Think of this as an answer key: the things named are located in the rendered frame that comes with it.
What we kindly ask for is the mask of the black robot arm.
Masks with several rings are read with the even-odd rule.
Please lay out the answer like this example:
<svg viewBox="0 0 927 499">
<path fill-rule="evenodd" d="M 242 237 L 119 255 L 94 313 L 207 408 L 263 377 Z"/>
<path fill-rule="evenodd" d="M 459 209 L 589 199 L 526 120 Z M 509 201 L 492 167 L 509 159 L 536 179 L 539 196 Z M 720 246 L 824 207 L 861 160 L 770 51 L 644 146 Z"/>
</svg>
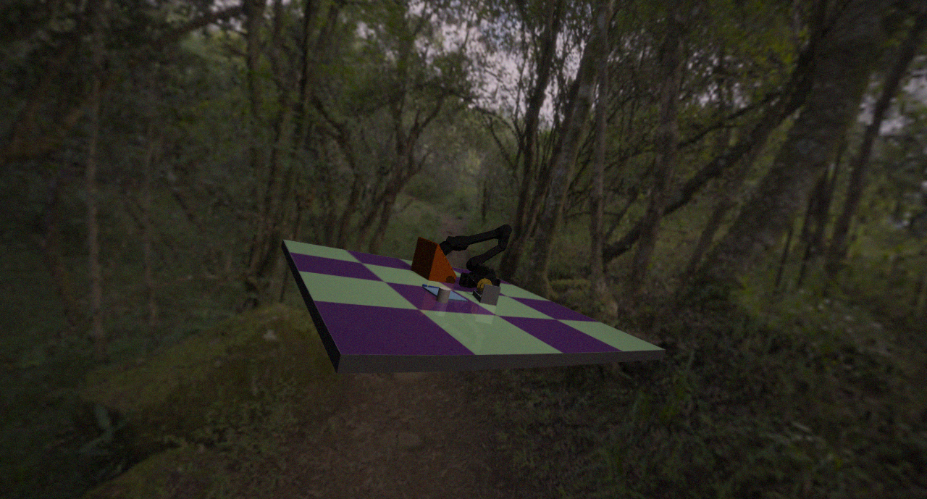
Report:
<svg viewBox="0 0 927 499">
<path fill-rule="evenodd" d="M 471 236 L 448 236 L 446 241 L 440 243 L 442 252 L 447 256 L 451 251 L 461 251 L 461 249 L 467 249 L 468 245 L 479 243 L 485 240 L 499 239 L 499 245 L 494 248 L 489 249 L 484 254 L 478 255 L 468 259 L 466 268 L 469 271 L 470 275 L 480 275 L 484 277 L 483 279 L 496 278 L 496 273 L 494 269 L 489 269 L 489 266 L 484 265 L 484 262 L 491 257 L 494 257 L 501 251 L 507 248 L 508 239 L 510 234 L 512 234 L 512 227 L 509 225 L 501 225 L 495 230 L 489 232 L 483 232 L 482 234 L 476 234 Z"/>
</svg>

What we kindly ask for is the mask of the light blue flat mat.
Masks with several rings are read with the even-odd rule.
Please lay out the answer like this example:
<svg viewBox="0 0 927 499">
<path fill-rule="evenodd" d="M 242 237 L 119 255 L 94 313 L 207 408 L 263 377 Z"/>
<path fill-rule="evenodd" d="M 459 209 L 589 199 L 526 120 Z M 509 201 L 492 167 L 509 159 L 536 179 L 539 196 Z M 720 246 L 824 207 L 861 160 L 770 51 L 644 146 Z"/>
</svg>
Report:
<svg viewBox="0 0 927 499">
<path fill-rule="evenodd" d="M 438 288 L 428 288 L 428 287 L 423 287 L 423 288 L 426 289 L 426 291 L 428 291 L 432 295 L 436 295 L 437 297 Z M 457 295 L 456 293 L 453 293 L 453 291 L 450 291 L 449 301 L 468 302 L 465 298 L 462 298 L 461 295 Z"/>
</svg>

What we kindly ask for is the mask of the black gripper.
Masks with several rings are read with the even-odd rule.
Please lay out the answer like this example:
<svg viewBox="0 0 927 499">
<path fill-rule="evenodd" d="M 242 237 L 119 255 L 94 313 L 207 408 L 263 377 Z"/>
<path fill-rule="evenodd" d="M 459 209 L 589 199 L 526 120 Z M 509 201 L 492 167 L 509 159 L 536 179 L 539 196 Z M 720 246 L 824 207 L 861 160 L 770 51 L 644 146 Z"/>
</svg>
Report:
<svg viewBox="0 0 927 499">
<path fill-rule="evenodd" d="M 483 278 L 484 277 L 480 277 L 480 275 L 470 275 L 468 274 L 468 272 L 462 272 L 459 285 L 460 287 L 465 287 L 465 288 L 476 288 L 478 281 L 480 281 Z M 494 287 L 500 287 L 500 279 L 491 277 L 490 282 L 491 282 L 491 285 L 494 285 Z"/>
</svg>

